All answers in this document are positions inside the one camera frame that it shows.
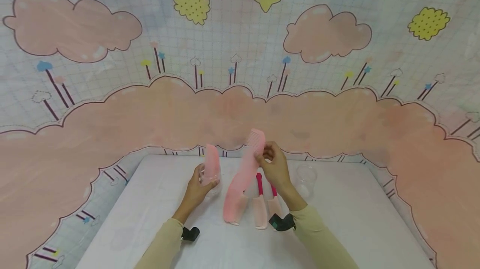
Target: black wrist strap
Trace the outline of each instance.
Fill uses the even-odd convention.
[[[269,224],[277,231],[287,231],[290,228],[296,229],[295,222],[293,221],[292,214],[288,214],[285,218],[280,218],[277,214],[273,214],[272,218],[268,221]]]
[[[200,230],[198,227],[193,227],[192,230],[189,230],[186,227],[183,227],[183,232],[181,234],[182,240],[193,242],[198,238],[200,234]]]

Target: pink cloud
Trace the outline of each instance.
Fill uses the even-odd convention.
[[[370,26],[357,25],[353,13],[333,16],[325,4],[307,9],[297,22],[288,24],[287,31],[285,51],[300,53],[306,63],[321,63],[330,56],[347,56],[352,50],[367,47],[372,39]]]
[[[471,145],[445,139],[423,106],[379,101],[371,90],[359,88],[337,96],[275,95],[268,101],[253,98],[243,86],[196,93],[167,76],[149,87],[120,89],[104,103],[81,105],[63,126],[0,134],[0,209],[6,214],[0,216],[2,268],[25,269],[25,255],[50,237],[58,218],[85,202],[85,188],[98,177],[98,168],[145,146],[185,150],[211,143],[237,149],[252,127],[285,151],[315,158],[363,153],[387,166],[397,175],[398,195],[411,205],[415,222],[438,253],[438,268],[476,268],[480,163]]]
[[[26,53],[59,52],[78,63],[103,60],[108,51],[127,50],[142,34],[139,20],[128,12],[111,13],[97,0],[14,0],[13,16],[3,23],[15,31]]]

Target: hand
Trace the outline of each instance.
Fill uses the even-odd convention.
[[[263,168],[269,183],[277,188],[289,210],[297,211],[306,208],[307,203],[292,185],[288,173],[287,158],[277,143],[266,142],[263,155],[255,155],[255,159]]]
[[[267,180],[277,188],[278,192],[290,187],[290,174],[288,173],[287,158],[275,142],[266,142],[263,155],[256,155],[255,159],[265,172]]]
[[[200,164],[193,171],[193,176],[188,182],[183,200],[175,214],[172,216],[173,219],[177,219],[182,224],[185,224],[190,213],[202,203],[208,191],[215,188],[219,183],[219,181],[216,180],[210,182],[206,186],[202,186],[200,184],[200,171],[202,170],[203,164]]]

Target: blue star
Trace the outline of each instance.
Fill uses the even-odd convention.
[[[51,70],[53,68],[52,64],[48,61],[39,61],[37,64],[38,72],[44,72],[46,70]]]

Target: person's left hand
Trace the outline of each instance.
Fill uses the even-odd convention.
[[[183,196],[183,200],[172,217],[180,221],[182,224],[185,224],[185,221],[187,221],[190,213],[193,212],[193,210],[195,210],[200,203],[202,203],[208,191],[215,188],[219,183],[219,181],[216,180],[211,181],[206,186],[202,186],[200,184],[200,171],[202,170],[203,164],[200,164],[193,171],[193,176],[188,182],[187,190]]]

